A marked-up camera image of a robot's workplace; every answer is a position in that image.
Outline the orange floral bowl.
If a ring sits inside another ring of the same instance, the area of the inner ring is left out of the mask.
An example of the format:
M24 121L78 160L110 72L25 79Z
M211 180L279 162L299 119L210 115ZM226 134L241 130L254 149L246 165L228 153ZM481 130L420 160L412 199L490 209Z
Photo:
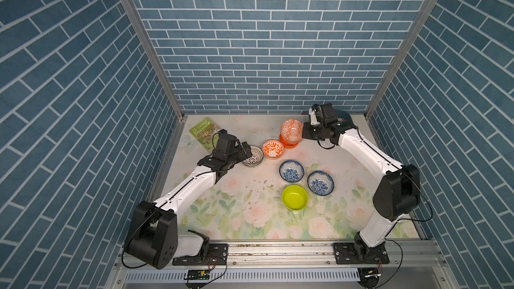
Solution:
M267 159L279 159L285 153L285 147L279 140L268 140L262 146L262 152Z

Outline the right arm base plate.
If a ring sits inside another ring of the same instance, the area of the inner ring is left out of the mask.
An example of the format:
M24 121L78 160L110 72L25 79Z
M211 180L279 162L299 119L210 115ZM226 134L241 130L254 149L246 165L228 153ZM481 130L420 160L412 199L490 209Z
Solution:
M389 264L385 243L370 248L361 242L336 242L333 244L337 264Z

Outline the red geometric pattern bowl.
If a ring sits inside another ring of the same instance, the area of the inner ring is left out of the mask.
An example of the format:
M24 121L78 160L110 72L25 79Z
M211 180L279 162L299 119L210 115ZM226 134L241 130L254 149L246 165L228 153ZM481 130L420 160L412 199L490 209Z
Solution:
M281 125L281 134L284 138L292 143L301 142L303 140L303 123L295 119L286 120Z

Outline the dark red lattice bowl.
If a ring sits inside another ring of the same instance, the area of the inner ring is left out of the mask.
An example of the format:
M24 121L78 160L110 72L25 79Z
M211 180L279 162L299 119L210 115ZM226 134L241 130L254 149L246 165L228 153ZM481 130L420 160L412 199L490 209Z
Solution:
M255 166L261 164L264 159L264 153L263 153L262 149L257 146L251 145L250 150L251 150L251 154L252 154L251 157L244 160L242 162L242 164L245 165L246 167L255 167Z

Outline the lime green bowl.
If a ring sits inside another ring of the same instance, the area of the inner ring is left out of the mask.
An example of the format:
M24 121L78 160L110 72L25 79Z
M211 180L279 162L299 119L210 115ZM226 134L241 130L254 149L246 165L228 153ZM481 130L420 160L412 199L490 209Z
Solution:
M282 203L291 211L304 210L309 203L309 196L304 188L298 185L286 187L281 195Z

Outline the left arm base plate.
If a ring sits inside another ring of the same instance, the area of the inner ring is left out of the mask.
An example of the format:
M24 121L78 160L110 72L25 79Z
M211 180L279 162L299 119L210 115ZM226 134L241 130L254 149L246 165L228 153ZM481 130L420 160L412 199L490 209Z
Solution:
M174 258L174 266L225 266L229 245L227 243L209 244L202 248L196 256Z

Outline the plain orange bowl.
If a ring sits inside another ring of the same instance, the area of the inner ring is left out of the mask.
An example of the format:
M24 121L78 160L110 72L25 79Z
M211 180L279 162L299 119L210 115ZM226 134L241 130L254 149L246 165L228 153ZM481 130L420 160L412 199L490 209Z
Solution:
M284 148L286 149L293 149L298 146L299 142L290 142L284 138L282 134L279 136L279 141L284 145Z

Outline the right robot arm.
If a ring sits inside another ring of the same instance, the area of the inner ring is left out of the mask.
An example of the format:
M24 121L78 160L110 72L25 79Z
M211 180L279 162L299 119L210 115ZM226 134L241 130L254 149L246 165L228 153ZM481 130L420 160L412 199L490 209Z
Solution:
M414 165L403 165L365 139L351 116L336 111L333 105L314 104L303 124L302 137L332 145L351 153L376 178L373 213L355 237L355 249L365 254L381 246L387 235L421 202L420 172Z

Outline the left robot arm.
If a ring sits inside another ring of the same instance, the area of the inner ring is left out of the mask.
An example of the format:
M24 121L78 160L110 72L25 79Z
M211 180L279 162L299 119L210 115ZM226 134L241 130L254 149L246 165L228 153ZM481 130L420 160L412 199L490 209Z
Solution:
M250 145L227 133L217 134L214 150L200 159L193 172L176 188L152 202L136 206L124 241L123 254L131 255L158 270L174 260L206 264L214 253L210 238L197 231L179 234L178 224L183 212L198 197L215 186L238 163L251 158Z

